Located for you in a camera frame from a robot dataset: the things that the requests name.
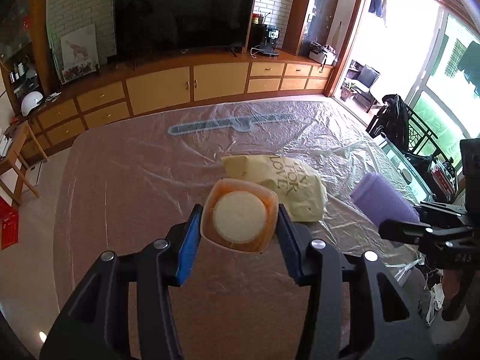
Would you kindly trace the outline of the yellow paper bag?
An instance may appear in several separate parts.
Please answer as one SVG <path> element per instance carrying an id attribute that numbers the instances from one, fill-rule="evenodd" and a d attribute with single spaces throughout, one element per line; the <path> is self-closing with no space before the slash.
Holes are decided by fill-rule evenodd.
<path id="1" fill-rule="evenodd" d="M 227 177 L 262 185 L 277 194 L 294 222 L 324 219 L 327 191 L 320 173 L 301 160 L 277 156 L 234 155 L 221 159 Z"/>

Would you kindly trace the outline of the orange plastic cup with lid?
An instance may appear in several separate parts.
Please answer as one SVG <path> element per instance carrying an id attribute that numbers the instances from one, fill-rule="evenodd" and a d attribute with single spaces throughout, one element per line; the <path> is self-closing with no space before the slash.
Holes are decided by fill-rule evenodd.
<path id="1" fill-rule="evenodd" d="M 272 240 L 278 195 L 259 184 L 218 180 L 205 203 L 200 232 L 208 242 L 239 253 L 260 254 Z"/>

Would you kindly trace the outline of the purple roll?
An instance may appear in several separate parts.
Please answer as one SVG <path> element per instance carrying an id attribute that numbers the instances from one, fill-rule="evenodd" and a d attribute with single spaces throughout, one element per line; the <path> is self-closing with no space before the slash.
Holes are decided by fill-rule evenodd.
<path id="1" fill-rule="evenodd" d="M 413 205 L 378 173 L 367 173 L 355 186 L 350 197 L 377 228 L 386 220 L 414 224 L 420 222 Z"/>

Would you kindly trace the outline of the glass side table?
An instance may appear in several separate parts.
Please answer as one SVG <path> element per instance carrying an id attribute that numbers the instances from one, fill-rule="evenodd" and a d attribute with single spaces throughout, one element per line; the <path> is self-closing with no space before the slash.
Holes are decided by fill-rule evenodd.
<path id="1" fill-rule="evenodd" d="M 404 154 L 383 136 L 378 136 L 374 142 L 393 164 L 400 179 L 406 184 L 406 191 L 413 195 L 412 201 L 415 204 L 452 203 L 455 200 L 456 179 L 448 175 L 439 161 Z"/>

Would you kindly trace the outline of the dark wooden chair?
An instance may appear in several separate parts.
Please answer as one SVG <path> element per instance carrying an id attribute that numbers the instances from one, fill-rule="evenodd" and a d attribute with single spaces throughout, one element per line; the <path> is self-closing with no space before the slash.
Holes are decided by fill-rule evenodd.
<path id="1" fill-rule="evenodd" d="M 433 158 L 443 158 L 443 166 L 456 175 L 453 158 L 448 157 L 437 143 L 439 137 L 398 94 L 387 94 L 383 105 L 372 118 L 366 132 L 372 138 L 385 136 L 404 154 L 419 155 L 427 146 L 433 148 Z"/>

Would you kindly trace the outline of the long wooden tv cabinet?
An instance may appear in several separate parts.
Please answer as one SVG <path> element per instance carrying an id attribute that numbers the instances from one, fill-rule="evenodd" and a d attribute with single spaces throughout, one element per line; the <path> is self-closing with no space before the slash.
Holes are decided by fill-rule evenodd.
<path id="1" fill-rule="evenodd" d="M 22 156 L 52 155 L 81 133 L 116 121 L 196 105 L 296 94 L 323 94 L 329 63 L 281 52 L 277 57 L 211 52 L 122 63 L 65 85 L 28 117 Z"/>

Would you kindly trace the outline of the white scale on floor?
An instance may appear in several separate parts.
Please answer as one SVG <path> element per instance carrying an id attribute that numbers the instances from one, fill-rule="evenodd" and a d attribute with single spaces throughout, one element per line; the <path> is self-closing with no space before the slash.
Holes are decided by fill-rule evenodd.
<path id="1" fill-rule="evenodd" d="M 41 179 L 41 171 L 44 165 L 44 161 L 40 161 L 32 166 L 25 172 L 25 178 L 28 183 L 35 189 Z"/>

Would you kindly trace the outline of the red paper bag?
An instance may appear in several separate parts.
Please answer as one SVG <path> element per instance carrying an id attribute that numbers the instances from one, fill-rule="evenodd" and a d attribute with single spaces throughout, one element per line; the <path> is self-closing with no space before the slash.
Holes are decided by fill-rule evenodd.
<path id="1" fill-rule="evenodd" d="M 19 241 L 19 212 L 13 206 L 0 199 L 1 250 Z"/>

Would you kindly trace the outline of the grey printer on cabinet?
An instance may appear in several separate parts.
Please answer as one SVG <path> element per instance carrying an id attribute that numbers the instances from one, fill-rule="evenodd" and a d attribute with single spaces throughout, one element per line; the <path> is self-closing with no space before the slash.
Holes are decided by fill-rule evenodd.
<path id="1" fill-rule="evenodd" d="M 309 45 L 308 57 L 321 65 L 335 66 L 337 62 L 337 52 L 330 45 L 321 45 L 315 41 Z"/>

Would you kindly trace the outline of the small wooden side table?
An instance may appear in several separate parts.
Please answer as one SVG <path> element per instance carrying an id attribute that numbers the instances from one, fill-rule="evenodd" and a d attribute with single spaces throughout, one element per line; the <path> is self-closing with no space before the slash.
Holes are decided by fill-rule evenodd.
<path id="1" fill-rule="evenodd" d="M 15 172 L 17 175 L 16 183 L 19 186 L 19 191 L 11 191 L 3 180 L 1 180 L 1 189 L 12 199 L 12 203 L 15 207 L 21 205 L 21 191 L 23 185 L 26 185 L 35 197 L 40 197 L 38 191 L 26 178 L 26 171 L 29 169 L 29 165 L 24 159 L 21 150 L 27 140 L 33 141 L 33 144 L 41 154 L 41 157 L 47 161 L 48 156 L 34 135 L 28 121 L 12 124 L 6 131 L 1 131 L 1 175 L 9 171 Z"/>

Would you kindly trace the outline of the black coffee machine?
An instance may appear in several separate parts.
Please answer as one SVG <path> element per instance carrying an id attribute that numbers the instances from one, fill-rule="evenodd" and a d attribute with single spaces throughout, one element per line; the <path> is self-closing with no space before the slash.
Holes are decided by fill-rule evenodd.
<path id="1" fill-rule="evenodd" d="M 276 51 L 280 31 L 277 27 L 267 24 L 253 24 L 250 28 L 248 49 L 252 55 L 278 57 Z"/>

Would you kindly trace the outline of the red flower picture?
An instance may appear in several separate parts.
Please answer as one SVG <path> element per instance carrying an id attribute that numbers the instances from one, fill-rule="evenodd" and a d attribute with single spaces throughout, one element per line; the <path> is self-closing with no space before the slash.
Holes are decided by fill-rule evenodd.
<path id="1" fill-rule="evenodd" d="M 64 69 L 62 75 L 64 77 L 64 83 L 79 79 L 86 76 L 96 70 L 96 65 L 91 60 L 87 59 L 74 66 Z"/>

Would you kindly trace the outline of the white helmet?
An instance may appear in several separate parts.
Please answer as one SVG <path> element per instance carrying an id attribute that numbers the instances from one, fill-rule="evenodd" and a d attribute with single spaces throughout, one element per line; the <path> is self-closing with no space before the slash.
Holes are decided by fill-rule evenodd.
<path id="1" fill-rule="evenodd" d="M 43 102 L 44 95 L 39 91 L 32 91 L 24 96 L 21 102 L 22 116 L 27 116 L 32 110 Z"/>

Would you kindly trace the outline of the giraffe painting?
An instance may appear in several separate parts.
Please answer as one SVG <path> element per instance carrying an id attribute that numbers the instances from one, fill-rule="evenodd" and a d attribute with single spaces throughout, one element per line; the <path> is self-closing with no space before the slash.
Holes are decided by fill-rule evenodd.
<path id="1" fill-rule="evenodd" d="M 64 69 L 72 68 L 84 61 L 98 63 L 95 24 L 68 33 L 60 38 Z"/>

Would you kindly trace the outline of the large black television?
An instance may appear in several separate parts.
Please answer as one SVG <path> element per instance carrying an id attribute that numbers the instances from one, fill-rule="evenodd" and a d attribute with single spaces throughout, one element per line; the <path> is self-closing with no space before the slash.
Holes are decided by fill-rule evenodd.
<path id="1" fill-rule="evenodd" d="M 113 0 L 116 56 L 243 47 L 254 0 Z"/>

